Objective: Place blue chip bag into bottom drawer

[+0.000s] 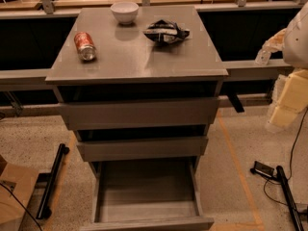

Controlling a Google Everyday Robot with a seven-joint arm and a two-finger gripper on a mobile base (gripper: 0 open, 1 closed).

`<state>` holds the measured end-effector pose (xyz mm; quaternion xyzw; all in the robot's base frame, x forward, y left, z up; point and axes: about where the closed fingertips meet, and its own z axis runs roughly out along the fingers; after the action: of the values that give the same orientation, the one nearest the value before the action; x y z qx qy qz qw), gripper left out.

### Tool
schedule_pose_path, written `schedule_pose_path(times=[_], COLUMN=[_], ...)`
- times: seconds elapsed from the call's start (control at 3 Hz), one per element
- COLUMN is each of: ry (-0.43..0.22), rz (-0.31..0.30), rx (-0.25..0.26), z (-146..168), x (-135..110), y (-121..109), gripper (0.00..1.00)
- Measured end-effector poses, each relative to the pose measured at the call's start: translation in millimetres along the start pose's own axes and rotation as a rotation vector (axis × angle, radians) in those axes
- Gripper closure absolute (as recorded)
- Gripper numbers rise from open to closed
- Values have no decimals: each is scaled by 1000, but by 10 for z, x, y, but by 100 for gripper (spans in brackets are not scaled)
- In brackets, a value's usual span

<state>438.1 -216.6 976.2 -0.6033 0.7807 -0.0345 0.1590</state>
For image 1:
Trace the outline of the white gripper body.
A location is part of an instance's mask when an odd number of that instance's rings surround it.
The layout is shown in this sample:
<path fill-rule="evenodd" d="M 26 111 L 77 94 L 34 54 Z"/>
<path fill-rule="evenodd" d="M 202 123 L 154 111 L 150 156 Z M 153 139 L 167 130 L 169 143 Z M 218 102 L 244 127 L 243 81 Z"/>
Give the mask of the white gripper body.
<path fill-rule="evenodd" d="M 277 32 L 274 36 L 267 39 L 261 49 L 265 49 L 270 51 L 270 53 L 276 53 L 281 51 L 284 46 L 284 37 L 285 37 L 286 30 L 282 29 Z"/>

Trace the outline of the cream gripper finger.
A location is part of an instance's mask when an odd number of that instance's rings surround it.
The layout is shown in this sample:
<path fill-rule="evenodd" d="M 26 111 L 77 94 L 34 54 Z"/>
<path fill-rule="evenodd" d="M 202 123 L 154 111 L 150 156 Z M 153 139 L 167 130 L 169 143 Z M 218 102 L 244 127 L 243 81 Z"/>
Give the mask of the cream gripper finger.
<path fill-rule="evenodd" d="M 297 113 L 270 106 L 268 116 L 267 127 L 269 129 L 286 129 L 295 121 Z"/>
<path fill-rule="evenodd" d="M 291 73 L 277 101 L 277 108 L 290 113 L 300 113 L 308 106 L 308 70 Z"/>

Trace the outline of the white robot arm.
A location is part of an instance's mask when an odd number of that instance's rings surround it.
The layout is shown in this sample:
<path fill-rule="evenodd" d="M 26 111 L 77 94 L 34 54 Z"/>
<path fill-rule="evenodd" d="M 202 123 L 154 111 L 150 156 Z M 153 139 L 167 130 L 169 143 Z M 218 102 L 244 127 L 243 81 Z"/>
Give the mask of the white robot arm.
<path fill-rule="evenodd" d="M 277 100 L 270 108 L 266 125 L 271 132 L 288 128 L 308 107 L 308 3 L 289 25 L 265 41 L 255 63 L 267 65 L 272 53 L 281 51 L 283 60 L 295 70 L 276 82 Z"/>

